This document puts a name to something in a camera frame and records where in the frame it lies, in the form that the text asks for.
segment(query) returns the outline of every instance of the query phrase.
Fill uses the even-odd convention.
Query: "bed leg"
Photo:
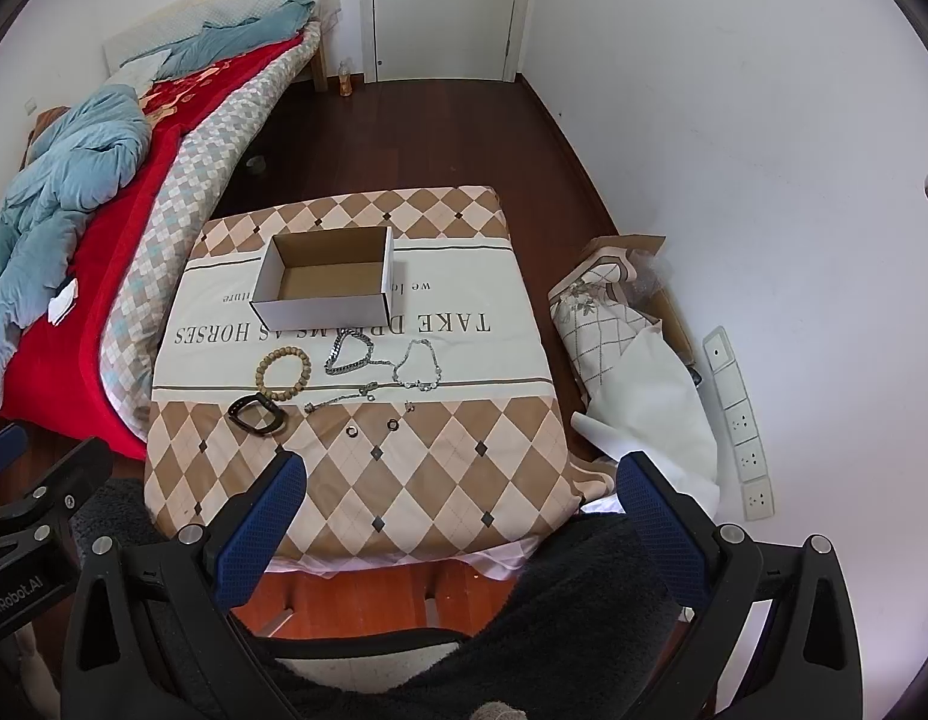
[[[321,41],[317,52],[310,60],[310,72],[314,76],[314,91],[326,92],[328,90],[328,68],[324,61],[324,41]]]

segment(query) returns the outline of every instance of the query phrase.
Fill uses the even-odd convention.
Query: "blue gripper pad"
[[[711,598],[704,556],[664,497],[627,456],[618,464],[618,499],[661,572],[672,598],[703,610]]]
[[[27,431],[8,425],[0,432],[0,472],[27,451]]]
[[[291,455],[217,557],[214,600],[220,608],[240,607],[251,600],[267,563],[304,503],[306,486],[304,461]]]

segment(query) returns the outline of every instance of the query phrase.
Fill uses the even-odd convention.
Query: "door frame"
[[[514,0],[511,10],[511,30],[507,58],[504,60],[504,80],[513,81],[520,61],[520,46],[528,20],[529,0]],[[374,30],[374,0],[360,0],[360,45],[364,55],[364,82],[378,80],[378,49]]]

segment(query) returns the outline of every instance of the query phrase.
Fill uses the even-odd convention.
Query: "bottle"
[[[349,98],[354,89],[351,86],[351,69],[347,65],[347,59],[341,59],[341,65],[337,69],[337,80],[341,85],[341,97]]]

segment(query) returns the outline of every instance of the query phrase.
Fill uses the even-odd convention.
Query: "silver chain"
[[[341,353],[341,346],[344,343],[345,338],[356,338],[357,341],[361,341],[367,346],[367,354],[357,362],[349,362],[347,365],[334,365],[337,362],[337,358]],[[430,350],[430,358],[434,362],[434,381],[432,382],[423,382],[418,379],[416,382],[403,382],[400,381],[400,369],[408,361],[410,353],[416,344],[421,346],[427,346]],[[344,330],[337,331],[337,338],[334,339],[333,347],[331,348],[331,356],[328,357],[327,361],[324,363],[324,372],[328,376],[340,376],[344,373],[351,373],[355,370],[361,370],[362,367],[367,367],[367,365],[390,365],[391,367],[391,381],[395,384],[400,384],[405,389],[419,389],[422,392],[429,392],[432,389],[437,389],[441,384],[441,370],[440,365],[437,362],[437,352],[434,351],[434,347],[426,338],[413,338],[410,343],[408,343],[408,350],[405,351],[405,355],[400,362],[391,362],[390,360],[372,360],[371,357],[374,354],[374,341],[371,338],[368,338],[360,330],[355,330],[354,328],[346,328]],[[374,390],[379,389],[381,385],[378,382],[369,382],[368,384],[359,386],[357,392],[349,395],[338,395],[336,398],[331,398],[331,400],[326,400],[323,403],[313,404],[309,403],[304,406],[304,413],[311,415],[316,412],[318,409],[323,408],[323,406],[330,406],[334,403],[340,403],[342,400],[351,400],[352,398],[366,398],[369,401],[375,401],[376,397],[374,396]]]

